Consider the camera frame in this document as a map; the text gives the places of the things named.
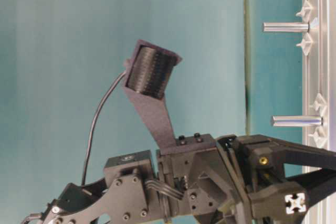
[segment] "yellow screw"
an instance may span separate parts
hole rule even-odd
[[[267,165],[267,164],[268,164],[268,158],[267,158],[267,157],[261,157],[261,158],[259,159],[259,163],[260,163],[261,165]]]

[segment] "silver cylinder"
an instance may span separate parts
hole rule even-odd
[[[308,23],[263,23],[264,32],[288,32],[288,33],[306,33],[309,30]]]
[[[322,117],[316,115],[274,115],[271,125],[275,127],[321,126]]]

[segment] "teal wall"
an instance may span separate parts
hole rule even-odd
[[[1,223],[44,211],[68,182],[80,183],[93,113],[139,38],[184,58],[166,91],[176,135],[245,134],[243,0],[0,5]],[[154,141],[118,89],[98,121],[88,182],[102,177],[108,157],[149,148]]]
[[[246,0],[247,130],[301,143],[301,129],[270,126],[272,115],[302,114],[302,34],[263,33],[263,22],[301,22],[302,0]],[[288,175],[301,172],[289,167]]]

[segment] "hex screw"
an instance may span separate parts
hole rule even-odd
[[[129,219],[131,218],[130,214],[128,212],[126,212],[123,216],[122,216],[122,219],[124,221],[128,221]]]
[[[51,211],[53,212],[53,213],[55,213],[55,214],[58,214],[59,213],[59,207],[53,207],[52,209],[51,209]]]
[[[259,163],[260,163],[261,165],[267,165],[267,164],[268,164],[268,158],[267,158],[267,157],[261,157],[261,158],[259,159]]]
[[[133,183],[137,183],[139,181],[139,178],[137,176],[134,176],[132,181],[133,181]]]
[[[190,194],[190,199],[195,200],[197,198],[197,195],[195,193]]]
[[[121,179],[117,179],[117,180],[114,182],[114,184],[115,184],[116,186],[121,186],[121,184],[122,184],[122,180],[121,180]]]
[[[57,220],[55,220],[55,224],[62,224],[63,219],[62,218],[58,218]]]
[[[140,213],[140,216],[141,216],[141,217],[146,217],[147,214],[148,214],[147,210],[146,210],[146,209],[143,209],[143,210],[141,211],[141,213]]]

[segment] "wire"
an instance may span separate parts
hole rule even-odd
[[[145,181],[145,188],[153,189],[158,191],[160,194],[167,195],[168,197],[176,200],[182,200],[184,195],[183,192],[178,191],[165,182],[159,181],[157,179],[147,179]]]
[[[92,120],[92,123],[91,123],[91,130],[90,130],[90,133],[89,133],[88,147],[87,147],[87,150],[86,150],[86,156],[85,156],[85,161],[84,161],[84,168],[83,168],[83,175],[82,175],[82,186],[85,185],[86,173],[87,173],[87,170],[88,170],[89,158],[90,158],[90,154],[91,154],[92,138],[93,138],[93,133],[95,131],[96,122],[97,122],[99,113],[100,113],[101,109],[103,108],[103,105],[106,102],[107,98],[110,96],[112,91],[116,88],[116,86],[121,81],[121,79],[125,76],[125,74],[126,74],[126,71],[122,72],[114,80],[114,82],[112,83],[109,90],[105,93],[103,98],[100,100],[100,103],[99,103],[99,105],[97,107],[97,110],[95,112],[95,115],[93,117],[93,120]]]
[[[42,217],[42,214],[39,213],[39,214],[30,214],[28,215],[22,222],[21,224],[28,224],[30,223],[32,220],[39,220],[41,219]]]

